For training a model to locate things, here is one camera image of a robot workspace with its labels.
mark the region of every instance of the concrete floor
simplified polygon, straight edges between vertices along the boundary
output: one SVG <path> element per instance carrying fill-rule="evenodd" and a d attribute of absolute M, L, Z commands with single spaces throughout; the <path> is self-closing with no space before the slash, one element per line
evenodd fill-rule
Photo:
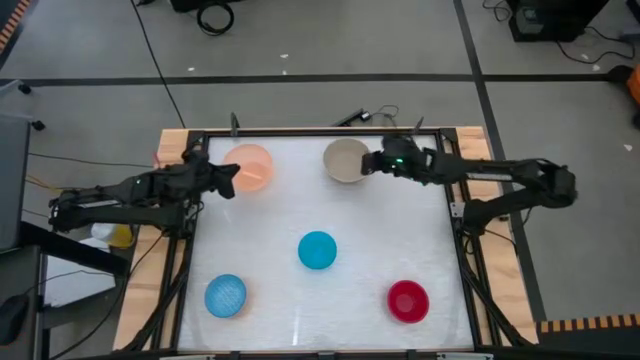
<path fill-rule="evenodd" d="M 485 74 L 593 74 L 554 44 L 516 44 L 477 0 L 247 0 L 233 4 L 236 24 L 218 38 L 165 1 L 139 8 L 151 46 L 168 77 L 306 74 L 472 74 L 456 3 L 464 6 Z M 615 35 L 633 19 L 611 1 L 594 20 Z M 595 57 L 628 51 L 585 35 L 567 51 Z M 83 79 L 156 77 L 129 0 L 40 1 L 0 78 Z M 476 84 L 466 80 L 172 85 L 189 127 L 324 126 L 364 107 L 401 108 L 398 121 L 424 125 L 487 125 Z M 603 82 L 487 83 L 489 101 L 508 158 L 547 157 L 578 176 L 580 198 L 564 210 L 535 209 L 526 233 L 542 297 L 538 320 L 640 312 L 640 133 L 637 110 L 621 89 Z M 96 161 L 151 164 L 161 129 L 180 124 L 159 85 L 47 86 L 33 96 L 12 94 L 0 105 L 33 114 L 48 128 L 34 133 L 31 151 Z M 625 145 L 633 148 L 628 151 Z M 55 186 L 109 184 L 140 169 L 43 161 L 28 171 Z M 27 184 L 25 209 L 47 212 L 52 194 Z M 47 227 L 46 219 L 24 214 Z M 81 320 L 53 331 L 56 354 L 90 331 L 112 294 L 69 310 Z M 117 314 L 66 358 L 107 353 Z"/>

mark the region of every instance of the blue bowl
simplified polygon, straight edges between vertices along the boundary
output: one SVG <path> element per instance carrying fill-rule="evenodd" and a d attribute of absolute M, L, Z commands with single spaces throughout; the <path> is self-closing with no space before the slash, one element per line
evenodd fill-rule
<path fill-rule="evenodd" d="M 247 299 L 247 288 L 239 277 L 231 274 L 213 279 L 204 293 L 207 310 L 219 318 L 237 314 Z"/>
<path fill-rule="evenodd" d="M 331 235 L 323 231 L 312 231 L 298 244 L 298 257 L 309 269 L 320 270 L 329 267 L 336 259 L 338 247 Z"/>

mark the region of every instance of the orange striped tape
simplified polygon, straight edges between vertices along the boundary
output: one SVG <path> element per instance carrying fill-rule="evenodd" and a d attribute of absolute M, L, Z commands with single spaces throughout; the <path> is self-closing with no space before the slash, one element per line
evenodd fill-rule
<path fill-rule="evenodd" d="M 536 327 L 542 334 L 590 329 L 640 327 L 640 313 L 628 315 L 597 316 L 571 320 L 541 321 L 536 324 Z"/>
<path fill-rule="evenodd" d="M 4 50 L 4 48 L 9 43 L 11 36 L 13 36 L 13 33 L 18 28 L 20 20 L 22 20 L 22 17 L 24 16 L 30 4 L 31 0 L 20 0 L 16 8 L 13 10 L 11 17 L 4 25 L 4 27 L 0 30 L 0 52 L 2 52 L 2 50 Z"/>

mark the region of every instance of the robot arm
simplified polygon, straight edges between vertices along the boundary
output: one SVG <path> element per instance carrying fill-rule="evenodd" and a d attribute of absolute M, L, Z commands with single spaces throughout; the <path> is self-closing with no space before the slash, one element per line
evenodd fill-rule
<path fill-rule="evenodd" d="M 49 224 L 68 232 L 94 222 L 154 225 L 174 232 L 183 228 L 188 206 L 205 191 L 225 199 L 235 193 L 231 179 L 240 166 L 216 166 L 199 150 L 182 155 L 184 164 L 169 165 L 125 179 L 118 185 L 65 190 L 49 202 Z"/>
<path fill-rule="evenodd" d="M 485 227 L 495 217 L 534 206 L 567 207 L 577 198 L 575 175 L 566 166 L 544 159 L 465 160 L 453 154 L 420 149 L 411 137 L 395 134 L 383 137 L 382 148 L 363 156 L 363 175 L 382 171 L 423 185 L 481 180 L 513 182 L 524 187 L 489 201 L 473 199 L 455 204 L 456 213 L 462 217 L 462 229 L 472 235 L 484 234 Z"/>

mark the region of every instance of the wooden table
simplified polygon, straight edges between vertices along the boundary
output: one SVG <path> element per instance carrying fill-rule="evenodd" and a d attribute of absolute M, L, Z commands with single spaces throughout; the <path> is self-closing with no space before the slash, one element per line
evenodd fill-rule
<path fill-rule="evenodd" d="M 463 157 L 468 159 L 491 159 L 489 146 L 482 127 L 458 127 L 456 131 Z M 184 129 L 171 129 L 162 132 L 157 154 L 160 166 L 182 162 L 181 154 L 185 149 L 188 133 L 189 130 Z M 472 198 L 488 200 L 500 195 L 497 183 L 469 181 L 468 185 Z M 511 238 L 507 222 L 493 220 L 487 226 L 487 229 Z M 149 249 L 158 238 L 158 235 L 158 231 L 151 227 L 144 227 L 140 231 L 133 258 L 134 264 Z M 488 233 L 481 237 L 480 242 L 494 301 L 523 337 L 533 343 L 537 343 L 535 324 L 513 245 L 505 239 Z M 120 349 L 128 344 L 153 311 L 160 294 L 160 283 L 167 250 L 168 242 L 161 240 L 151 253 L 143 259 L 135 274 L 131 277 L 122 305 L 113 345 L 114 349 Z M 181 241 L 176 251 L 174 274 L 182 262 L 183 251 L 184 242 Z M 484 306 L 477 297 L 476 308 L 478 309 L 482 343 L 490 345 L 491 339 Z M 164 326 L 167 331 L 163 331 L 161 347 L 169 346 L 170 329 L 174 316 L 175 308 L 172 305 L 165 316 Z"/>

